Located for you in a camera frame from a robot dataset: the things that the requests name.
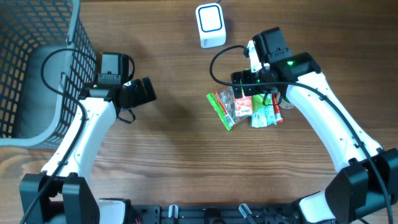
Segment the green candy bag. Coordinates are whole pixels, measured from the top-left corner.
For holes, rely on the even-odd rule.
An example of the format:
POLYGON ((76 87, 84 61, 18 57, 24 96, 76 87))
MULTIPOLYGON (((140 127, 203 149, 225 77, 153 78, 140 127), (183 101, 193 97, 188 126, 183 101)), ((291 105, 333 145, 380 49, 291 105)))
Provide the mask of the green candy bag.
MULTIPOLYGON (((225 128, 230 131, 234 126, 236 126, 239 122, 246 119, 249 116, 236 116, 235 115, 235 106, 234 106, 234 93, 231 87, 227 87, 223 90, 213 91, 206 95, 208 101, 212 105, 213 109, 216 111, 219 116, 221 122, 225 126, 225 128)), ((253 114, 264 107, 263 99, 264 94, 251 96, 252 98, 252 107, 253 114)))

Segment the orange red tissue pack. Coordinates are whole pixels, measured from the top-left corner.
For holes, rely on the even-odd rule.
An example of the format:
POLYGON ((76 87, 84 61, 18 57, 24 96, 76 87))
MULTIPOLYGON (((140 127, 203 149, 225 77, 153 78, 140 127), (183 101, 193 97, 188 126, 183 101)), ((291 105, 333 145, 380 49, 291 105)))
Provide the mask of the orange red tissue pack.
POLYGON ((235 115, 249 116, 253 114, 252 98, 250 96, 243 96, 242 98, 234 99, 235 115))

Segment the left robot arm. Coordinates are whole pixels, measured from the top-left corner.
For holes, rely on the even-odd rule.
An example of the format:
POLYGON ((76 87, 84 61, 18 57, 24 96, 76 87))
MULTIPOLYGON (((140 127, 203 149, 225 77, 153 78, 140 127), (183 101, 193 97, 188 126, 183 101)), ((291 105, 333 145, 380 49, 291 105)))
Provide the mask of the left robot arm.
POLYGON ((135 79, 135 69, 126 54, 103 54, 100 73, 72 99, 78 109, 55 154, 21 181, 22 223, 139 223, 130 200, 96 200, 89 186, 101 142, 119 114, 156 99, 150 79, 135 79))

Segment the red teal snack packet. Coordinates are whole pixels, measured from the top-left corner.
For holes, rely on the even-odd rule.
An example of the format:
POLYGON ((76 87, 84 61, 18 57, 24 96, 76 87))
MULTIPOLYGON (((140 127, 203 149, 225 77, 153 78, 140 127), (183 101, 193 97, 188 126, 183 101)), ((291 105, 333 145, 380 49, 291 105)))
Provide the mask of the red teal snack packet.
POLYGON ((264 128, 270 125, 276 125, 276 117, 274 107, 272 105, 265 106, 257 110, 251 116, 251 126, 253 128, 264 128))

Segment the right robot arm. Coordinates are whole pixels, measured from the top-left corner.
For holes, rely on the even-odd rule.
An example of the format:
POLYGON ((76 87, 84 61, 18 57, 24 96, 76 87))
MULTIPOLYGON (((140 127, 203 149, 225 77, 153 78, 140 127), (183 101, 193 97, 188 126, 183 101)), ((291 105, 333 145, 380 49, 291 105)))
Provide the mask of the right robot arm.
POLYGON ((307 119, 336 170, 325 190, 301 198, 308 223, 351 223, 397 202, 397 149, 385 150, 352 118, 309 53, 293 54, 275 27, 244 48, 248 71, 232 74, 236 96, 277 90, 307 119))

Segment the red stick sachet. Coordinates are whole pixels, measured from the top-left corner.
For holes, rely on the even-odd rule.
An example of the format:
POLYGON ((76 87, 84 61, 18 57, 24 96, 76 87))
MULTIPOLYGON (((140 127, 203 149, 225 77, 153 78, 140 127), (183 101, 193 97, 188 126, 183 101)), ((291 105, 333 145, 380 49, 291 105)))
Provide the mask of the red stick sachet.
POLYGON ((275 93, 272 96, 272 101, 274 104, 273 107, 274 107, 275 120, 276 120, 277 124, 283 123, 284 119, 282 118, 281 113, 280 113, 280 107, 279 107, 280 103, 278 102, 275 93))

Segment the green lidded white jar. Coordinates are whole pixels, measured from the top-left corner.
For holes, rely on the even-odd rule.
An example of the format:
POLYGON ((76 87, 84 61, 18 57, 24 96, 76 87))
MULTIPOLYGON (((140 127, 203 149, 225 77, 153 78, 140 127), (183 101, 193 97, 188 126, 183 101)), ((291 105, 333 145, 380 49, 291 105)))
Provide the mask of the green lidded white jar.
POLYGON ((290 110, 295 107, 286 97, 283 97, 280 93, 277 94, 276 98, 279 107, 282 109, 290 110))

